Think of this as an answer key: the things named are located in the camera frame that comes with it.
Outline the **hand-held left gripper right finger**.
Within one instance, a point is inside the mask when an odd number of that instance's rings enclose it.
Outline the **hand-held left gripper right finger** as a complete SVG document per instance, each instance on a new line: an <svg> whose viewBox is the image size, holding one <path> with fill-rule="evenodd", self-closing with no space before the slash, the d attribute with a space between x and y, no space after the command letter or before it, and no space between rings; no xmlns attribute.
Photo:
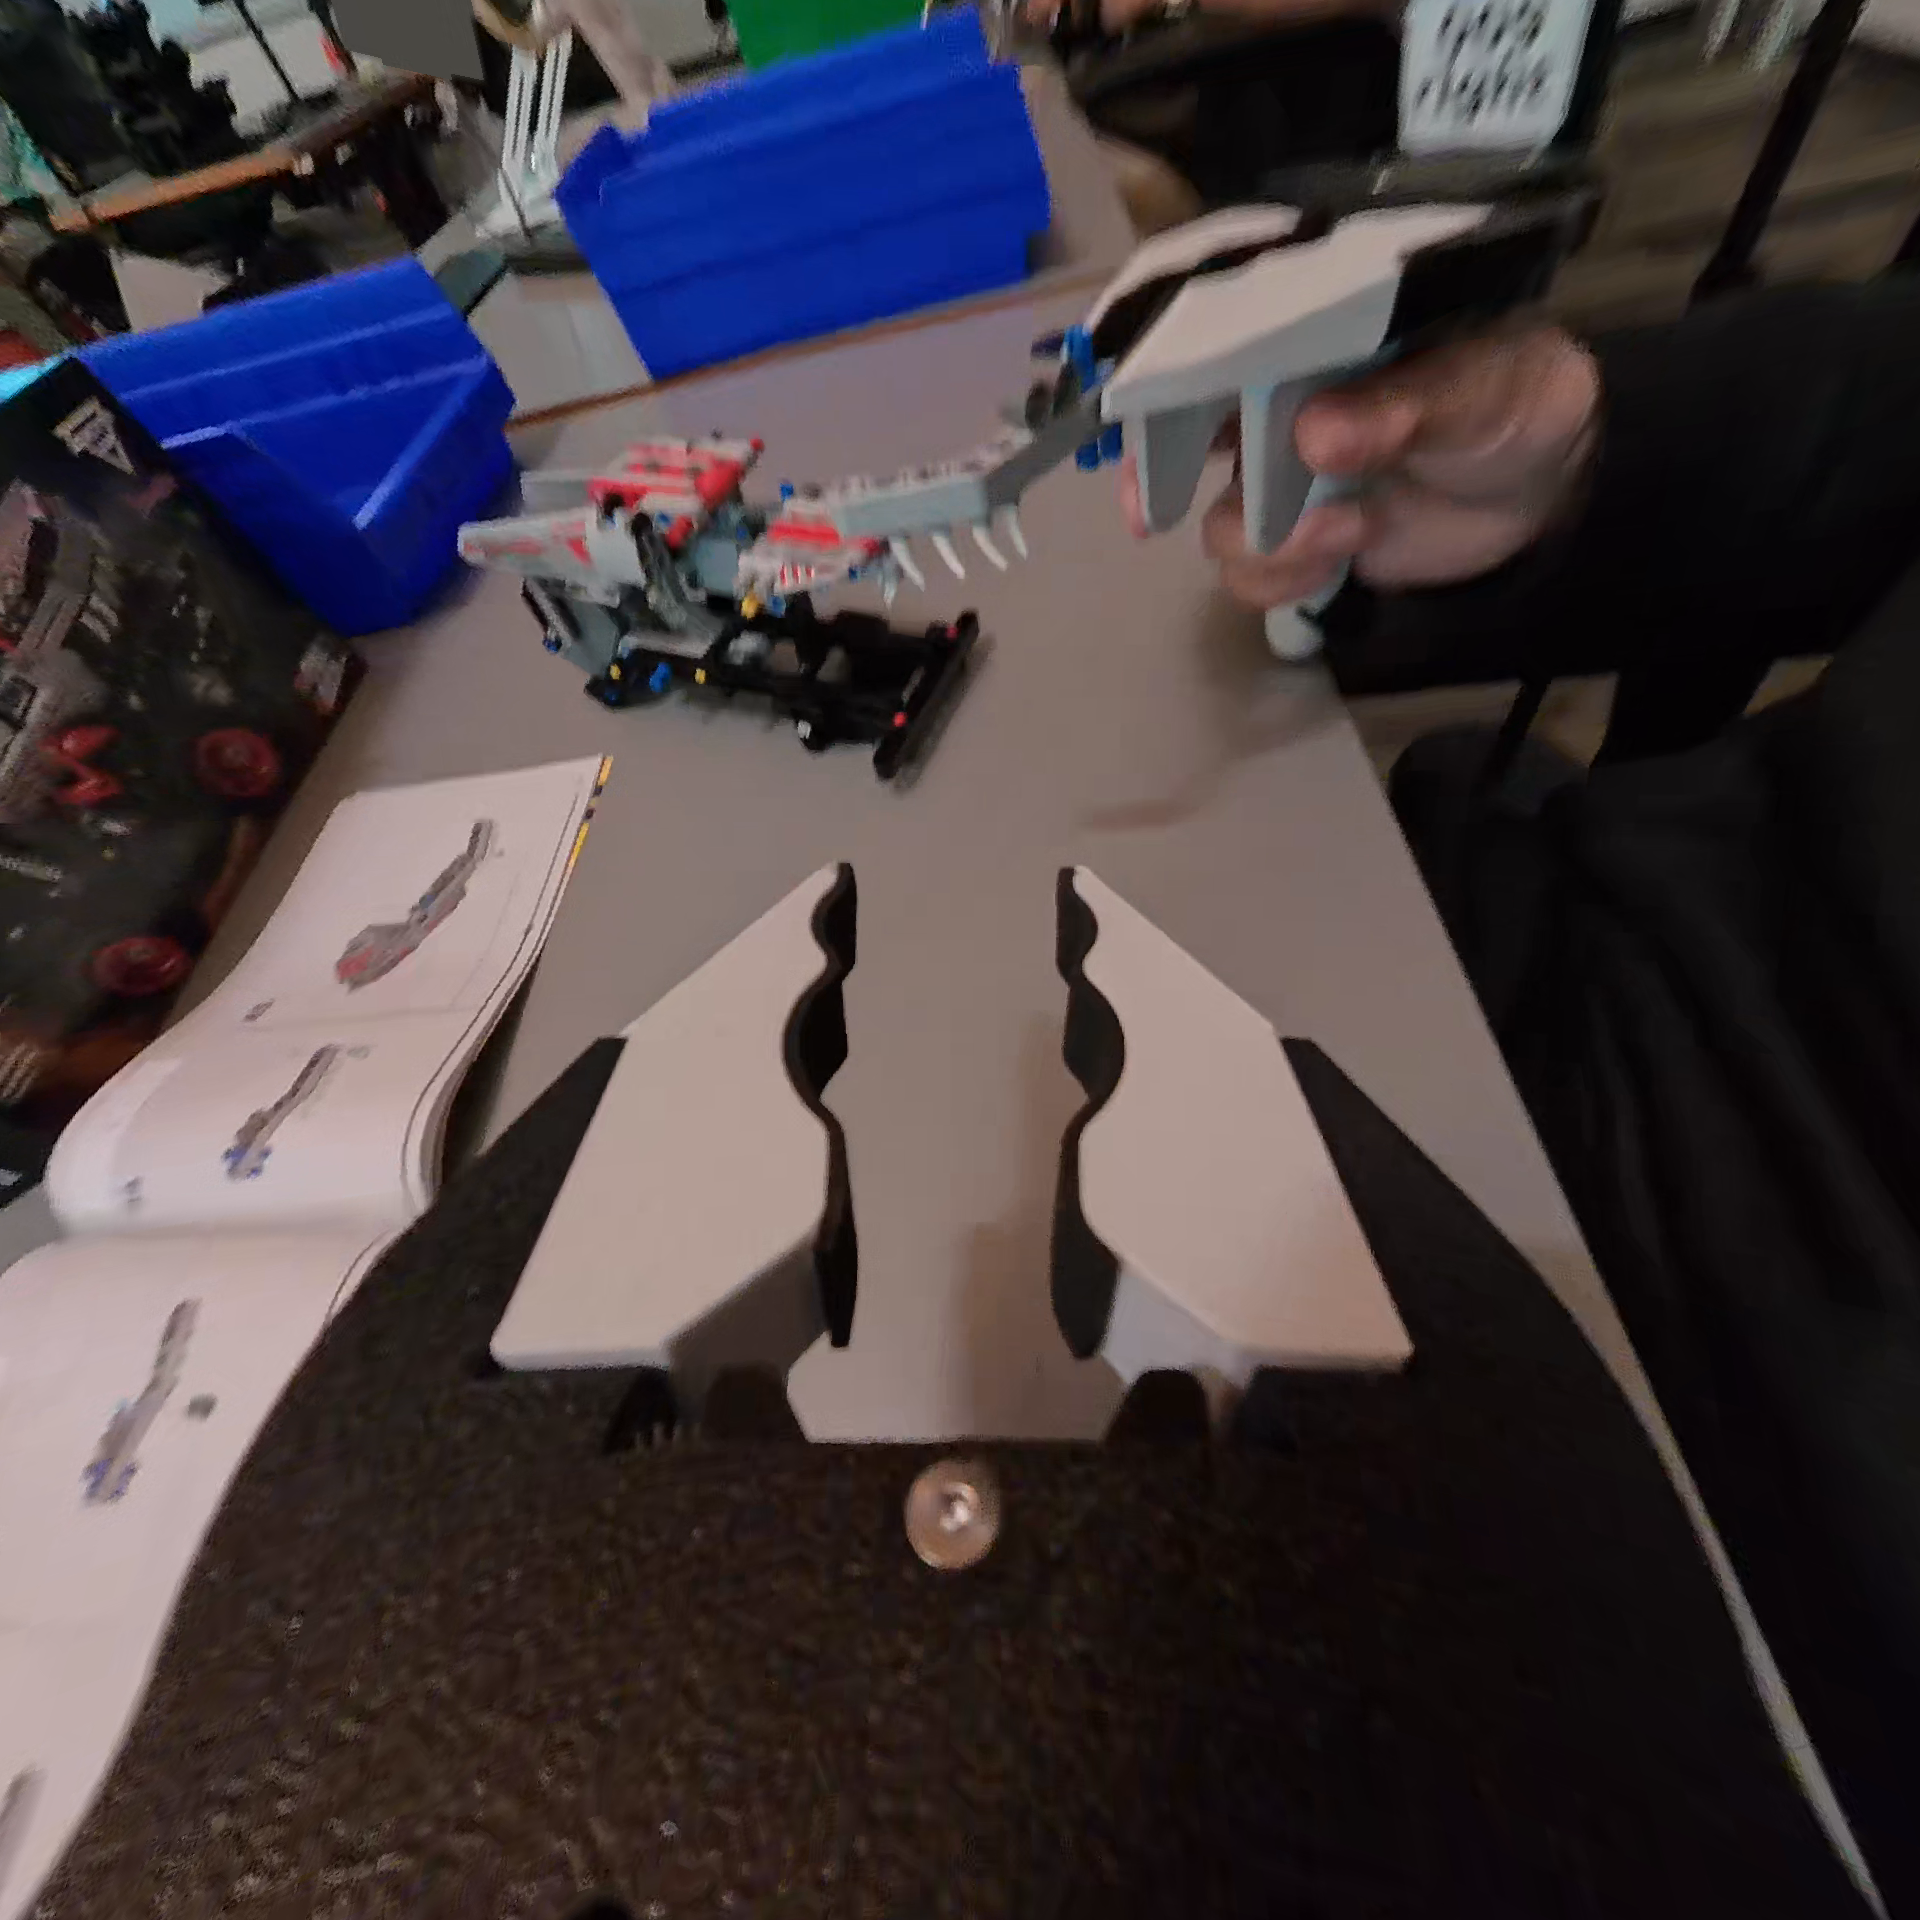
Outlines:
<svg viewBox="0 0 1920 1920"><path fill-rule="evenodd" d="M1408 1369L1413 1337L1273 1021L1089 868L1055 877L1076 1088L1052 1315L1117 1377Z"/></svg>

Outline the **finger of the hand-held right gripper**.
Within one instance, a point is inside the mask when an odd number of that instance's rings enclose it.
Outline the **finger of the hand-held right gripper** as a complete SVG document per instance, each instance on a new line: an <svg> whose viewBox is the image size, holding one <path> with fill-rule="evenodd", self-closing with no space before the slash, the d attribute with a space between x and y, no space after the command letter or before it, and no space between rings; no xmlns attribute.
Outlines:
<svg viewBox="0 0 1920 1920"><path fill-rule="evenodd" d="M1188 278L1107 376L1100 415L1135 463L1147 533L1176 527L1212 437L1239 422L1242 533L1288 538L1313 499L1304 404L1372 364L1412 257L1476 235L1489 204L1355 212L1321 238Z"/></svg>
<svg viewBox="0 0 1920 1920"><path fill-rule="evenodd" d="M1080 324L1089 358L1122 358L1192 278L1242 267L1292 244L1301 227L1316 235L1321 224L1321 214L1295 204L1223 204L1148 235L1100 286Z"/></svg>

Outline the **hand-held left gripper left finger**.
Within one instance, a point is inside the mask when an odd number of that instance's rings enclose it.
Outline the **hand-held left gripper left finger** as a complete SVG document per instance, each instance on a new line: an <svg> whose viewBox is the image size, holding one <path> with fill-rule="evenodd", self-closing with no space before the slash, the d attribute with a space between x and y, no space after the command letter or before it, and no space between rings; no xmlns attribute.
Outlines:
<svg viewBox="0 0 1920 1920"><path fill-rule="evenodd" d="M846 1065L860 890L805 873L618 1037L492 1328L506 1371L790 1371L853 1341Z"/></svg>

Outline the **grey toothed toy brick beam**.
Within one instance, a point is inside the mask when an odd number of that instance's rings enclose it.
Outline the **grey toothed toy brick beam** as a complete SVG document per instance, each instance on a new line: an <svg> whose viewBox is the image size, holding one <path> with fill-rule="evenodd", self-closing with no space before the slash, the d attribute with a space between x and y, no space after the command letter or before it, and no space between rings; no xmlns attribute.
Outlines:
<svg viewBox="0 0 1920 1920"><path fill-rule="evenodd" d="M1086 324L1045 331L1042 364L1025 397L984 442L877 476L841 476L809 499L841 543L870 543L872 556L848 568L855 585L891 606L900 587L924 592L922 548L956 576L966 556L1007 572L1025 557L1023 499L1057 466L1095 470L1119 452L1119 426L1107 419L1107 386L1122 351L1100 349Z"/></svg>

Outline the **toy brick truck model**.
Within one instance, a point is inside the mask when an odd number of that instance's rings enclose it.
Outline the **toy brick truck model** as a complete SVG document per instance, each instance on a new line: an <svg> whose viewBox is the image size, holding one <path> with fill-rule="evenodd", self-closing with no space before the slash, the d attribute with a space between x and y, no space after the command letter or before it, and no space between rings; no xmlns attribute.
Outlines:
<svg viewBox="0 0 1920 1920"><path fill-rule="evenodd" d="M753 698L805 752L870 748L877 781L928 752L966 682L979 617L891 623L848 576L872 556L809 506L825 485L750 499L756 437L639 437L599 470L535 470L546 509L473 520L461 561L513 575L546 653L603 707L686 692Z"/></svg>

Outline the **person's right forearm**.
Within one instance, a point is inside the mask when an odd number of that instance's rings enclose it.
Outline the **person's right forearm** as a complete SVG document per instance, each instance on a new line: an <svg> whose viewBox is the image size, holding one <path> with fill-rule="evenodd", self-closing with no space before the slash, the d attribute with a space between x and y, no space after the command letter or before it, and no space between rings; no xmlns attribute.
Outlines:
<svg viewBox="0 0 1920 1920"><path fill-rule="evenodd" d="M1723 731L1777 659L1825 657L1916 563L1916 269L1778 286L1596 340L1539 331L1574 380L1501 415L1506 496L1417 548L1425 488L1330 611L1343 694L1612 676L1602 761Z"/></svg>

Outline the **grey desk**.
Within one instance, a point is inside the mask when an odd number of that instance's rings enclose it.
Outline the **grey desk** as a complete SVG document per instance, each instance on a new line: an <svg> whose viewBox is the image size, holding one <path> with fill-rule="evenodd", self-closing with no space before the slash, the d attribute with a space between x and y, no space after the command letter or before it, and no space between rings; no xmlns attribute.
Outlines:
<svg viewBox="0 0 1920 1920"><path fill-rule="evenodd" d="M1869 1917L1345 707L1055 473L908 792L753 717L600 713L476 592L390 698L431 771L614 757L490 1146L205 1539L35 1917ZM846 859L853 1341L812 1443L610 1447L484 1369L618 1021ZM1086 1443L1047 1300L1055 873L1279 1031L1413 1279L1301 1448Z"/></svg>

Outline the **person's right hand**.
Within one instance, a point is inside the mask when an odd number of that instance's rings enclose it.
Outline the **person's right hand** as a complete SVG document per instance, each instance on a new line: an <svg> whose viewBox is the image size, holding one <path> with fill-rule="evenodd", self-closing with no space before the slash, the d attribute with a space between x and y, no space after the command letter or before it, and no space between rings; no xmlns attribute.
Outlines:
<svg viewBox="0 0 1920 1920"><path fill-rule="evenodd" d="M1567 512L1596 430L1600 362L1560 325L1428 349L1301 409L1301 463L1338 496L1255 551L1230 485L1205 514L1205 556L1250 611L1304 602L1338 576L1383 594L1466 585Z"/></svg>

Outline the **open instruction booklet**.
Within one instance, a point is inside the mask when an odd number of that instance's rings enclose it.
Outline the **open instruction booklet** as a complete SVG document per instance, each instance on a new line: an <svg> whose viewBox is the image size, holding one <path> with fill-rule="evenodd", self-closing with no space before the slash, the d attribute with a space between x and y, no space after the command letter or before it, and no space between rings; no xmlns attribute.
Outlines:
<svg viewBox="0 0 1920 1920"><path fill-rule="evenodd" d="M607 778L348 796L218 990L56 1143L58 1233L3 1269L3 1917L92 1808L257 1431L431 1209Z"/></svg>

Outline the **blue storage bin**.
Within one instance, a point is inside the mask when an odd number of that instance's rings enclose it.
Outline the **blue storage bin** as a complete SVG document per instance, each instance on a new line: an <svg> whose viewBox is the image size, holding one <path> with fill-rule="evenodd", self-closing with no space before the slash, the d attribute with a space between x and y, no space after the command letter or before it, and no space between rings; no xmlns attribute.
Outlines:
<svg viewBox="0 0 1920 1920"><path fill-rule="evenodd" d="M418 619L515 476L509 380L407 254L79 354L338 635Z"/></svg>
<svg viewBox="0 0 1920 1920"><path fill-rule="evenodd" d="M651 379L1011 286L1052 224L974 7L603 125L555 201Z"/></svg>

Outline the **green storage bin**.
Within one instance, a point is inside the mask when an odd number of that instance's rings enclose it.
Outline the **green storage bin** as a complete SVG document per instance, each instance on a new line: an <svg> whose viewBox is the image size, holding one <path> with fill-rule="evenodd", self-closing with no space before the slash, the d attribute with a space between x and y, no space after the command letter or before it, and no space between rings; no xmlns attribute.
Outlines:
<svg viewBox="0 0 1920 1920"><path fill-rule="evenodd" d="M870 40L898 24L922 24L928 2L725 2L739 57L768 67Z"/></svg>

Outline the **person's black printed sweatshirt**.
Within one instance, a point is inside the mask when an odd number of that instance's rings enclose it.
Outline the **person's black printed sweatshirt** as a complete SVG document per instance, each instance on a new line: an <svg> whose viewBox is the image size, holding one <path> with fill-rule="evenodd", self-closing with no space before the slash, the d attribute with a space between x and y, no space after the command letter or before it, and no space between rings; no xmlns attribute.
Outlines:
<svg viewBox="0 0 1920 1920"><path fill-rule="evenodd" d="M1392 806L1890 1917L1916 1917L1916 581L1688 755Z"/></svg>

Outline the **black toy set box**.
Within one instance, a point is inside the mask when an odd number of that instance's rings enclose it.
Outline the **black toy set box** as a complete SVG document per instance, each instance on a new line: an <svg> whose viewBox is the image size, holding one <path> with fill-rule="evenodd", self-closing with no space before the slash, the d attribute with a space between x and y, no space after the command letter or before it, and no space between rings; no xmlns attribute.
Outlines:
<svg viewBox="0 0 1920 1920"><path fill-rule="evenodd" d="M3 371L3 1203L164 1027L362 672L83 358Z"/></svg>

